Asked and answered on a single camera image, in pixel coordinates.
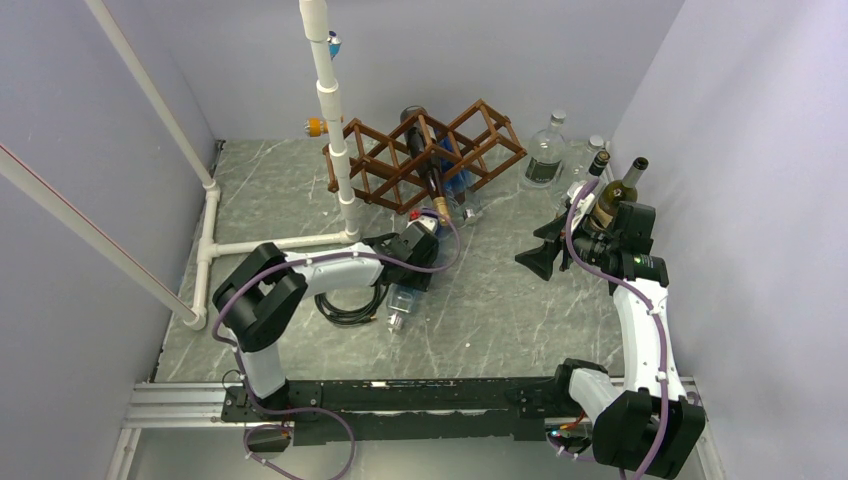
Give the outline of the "blue glass bottle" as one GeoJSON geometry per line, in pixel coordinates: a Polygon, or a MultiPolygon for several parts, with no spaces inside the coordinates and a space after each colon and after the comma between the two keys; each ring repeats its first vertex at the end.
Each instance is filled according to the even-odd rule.
{"type": "Polygon", "coordinates": [[[463,169],[448,179],[446,174],[454,166],[454,162],[442,154],[438,155],[437,162],[453,223],[457,226],[475,223],[482,217],[482,203],[473,188],[475,177],[470,171],[463,169]]]}
{"type": "Polygon", "coordinates": [[[392,334],[400,332],[405,321],[412,316],[421,303],[423,290],[392,284],[387,292],[387,326],[392,334]]]}

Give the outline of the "dark green wine bottle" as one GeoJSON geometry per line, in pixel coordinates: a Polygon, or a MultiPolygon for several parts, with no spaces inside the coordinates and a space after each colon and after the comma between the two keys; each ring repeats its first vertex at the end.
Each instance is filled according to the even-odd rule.
{"type": "Polygon", "coordinates": [[[622,179],[614,180],[604,187],[589,218],[589,225],[595,231],[604,231],[612,224],[623,201],[638,200],[637,184],[648,167],[647,158],[637,157],[622,179]]]}

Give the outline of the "clear square glass bottle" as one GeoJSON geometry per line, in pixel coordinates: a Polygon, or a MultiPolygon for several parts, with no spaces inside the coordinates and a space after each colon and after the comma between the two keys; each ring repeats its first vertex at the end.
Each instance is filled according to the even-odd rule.
{"type": "Polygon", "coordinates": [[[561,183],[569,187],[573,182],[581,180],[591,165],[596,154],[605,148],[601,135],[592,135],[588,139],[572,141],[563,160],[561,183]]]}

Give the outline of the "clear bottle red label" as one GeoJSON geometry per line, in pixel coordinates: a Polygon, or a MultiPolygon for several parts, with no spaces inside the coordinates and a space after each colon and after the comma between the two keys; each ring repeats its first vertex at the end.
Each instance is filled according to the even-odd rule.
{"type": "Polygon", "coordinates": [[[563,136],[566,118],[564,110],[552,111],[548,125],[531,137],[527,146],[527,161],[521,174],[521,179],[526,186],[546,188],[554,182],[567,147],[563,136]]]}

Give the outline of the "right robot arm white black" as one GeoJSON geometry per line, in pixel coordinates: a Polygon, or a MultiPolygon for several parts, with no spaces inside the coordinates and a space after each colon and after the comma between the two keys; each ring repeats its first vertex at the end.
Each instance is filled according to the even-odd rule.
{"type": "Polygon", "coordinates": [[[556,258],[606,280],[620,323],[625,359],[623,385],[613,384],[599,364],[567,359],[538,387],[523,387],[519,399],[540,411],[584,414],[592,423],[597,463],[674,479],[700,438],[706,413],[689,403],[674,363],[667,324],[669,278],[664,259],[651,253],[654,208],[623,203],[611,226],[592,233],[580,215],[570,227],[561,215],[537,228],[541,246],[516,261],[544,280],[556,258]]]}

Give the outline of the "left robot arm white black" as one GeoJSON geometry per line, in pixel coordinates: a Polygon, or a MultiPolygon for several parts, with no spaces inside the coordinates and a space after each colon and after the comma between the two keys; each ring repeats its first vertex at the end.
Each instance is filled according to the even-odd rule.
{"type": "Polygon", "coordinates": [[[390,284],[424,291],[438,250],[437,236],[418,224],[319,252],[284,252],[271,242],[256,247],[212,296],[251,387],[248,407],[264,420],[285,411],[289,384],[278,343],[302,301],[390,284]]]}

